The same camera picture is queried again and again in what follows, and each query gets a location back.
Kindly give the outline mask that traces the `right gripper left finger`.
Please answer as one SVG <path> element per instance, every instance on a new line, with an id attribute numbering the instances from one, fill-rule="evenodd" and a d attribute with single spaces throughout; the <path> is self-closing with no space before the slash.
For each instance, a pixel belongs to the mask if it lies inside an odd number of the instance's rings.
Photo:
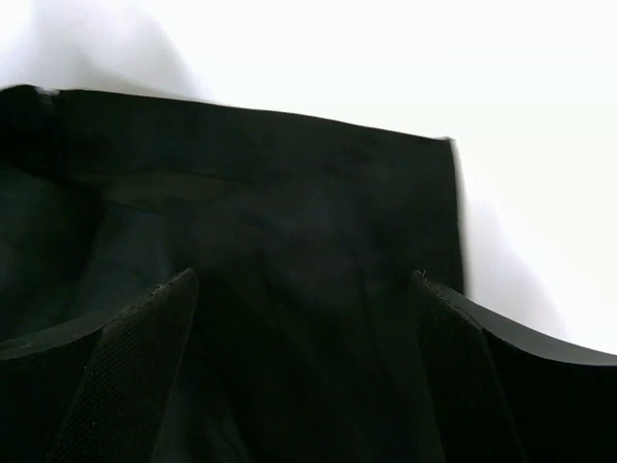
<path id="1" fill-rule="evenodd" d="M 149 462 L 198 294 L 187 269 L 134 303 L 2 343 L 2 461 Z"/>

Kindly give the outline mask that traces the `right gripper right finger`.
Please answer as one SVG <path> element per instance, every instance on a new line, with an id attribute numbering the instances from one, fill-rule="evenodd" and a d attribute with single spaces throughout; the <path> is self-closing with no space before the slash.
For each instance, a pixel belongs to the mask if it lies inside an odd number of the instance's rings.
<path id="1" fill-rule="evenodd" d="M 417 339 L 448 462 L 613 462 L 616 357 L 413 276 Z"/>

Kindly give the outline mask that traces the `black pleated skirt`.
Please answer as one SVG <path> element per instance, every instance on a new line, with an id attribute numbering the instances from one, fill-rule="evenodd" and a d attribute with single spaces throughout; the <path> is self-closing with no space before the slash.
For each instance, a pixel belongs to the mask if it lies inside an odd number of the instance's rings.
<path id="1" fill-rule="evenodd" d="M 1 93 L 1 345 L 191 269 L 149 462 L 442 462 L 413 276 L 464 285 L 447 140 L 90 91 Z"/>

